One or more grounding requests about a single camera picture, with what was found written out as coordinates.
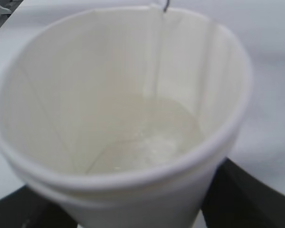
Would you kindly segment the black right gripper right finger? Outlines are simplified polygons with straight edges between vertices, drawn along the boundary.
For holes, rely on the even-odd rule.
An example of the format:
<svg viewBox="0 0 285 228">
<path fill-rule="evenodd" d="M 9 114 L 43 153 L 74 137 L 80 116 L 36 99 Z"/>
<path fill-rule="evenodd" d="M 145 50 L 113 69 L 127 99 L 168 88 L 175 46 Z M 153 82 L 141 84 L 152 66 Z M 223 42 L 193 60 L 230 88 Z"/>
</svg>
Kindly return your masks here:
<svg viewBox="0 0 285 228">
<path fill-rule="evenodd" d="M 285 228 L 285 195 L 230 159 L 217 169 L 201 211 L 208 228 Z"/>
</svg>

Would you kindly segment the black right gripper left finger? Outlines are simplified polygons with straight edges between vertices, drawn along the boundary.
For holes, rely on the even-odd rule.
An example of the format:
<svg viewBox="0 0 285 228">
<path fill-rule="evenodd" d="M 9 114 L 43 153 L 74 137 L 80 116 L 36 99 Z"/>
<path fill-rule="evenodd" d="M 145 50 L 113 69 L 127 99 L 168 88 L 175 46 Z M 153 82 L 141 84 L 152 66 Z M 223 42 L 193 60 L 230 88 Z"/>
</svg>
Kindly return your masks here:
<svg viewBox="0 0 285 228">
<path fill-rule="evenodd" d="M 0 199 L 0 228 L 76 228 L 57 204 L 21 187 Z"/>
</svg>

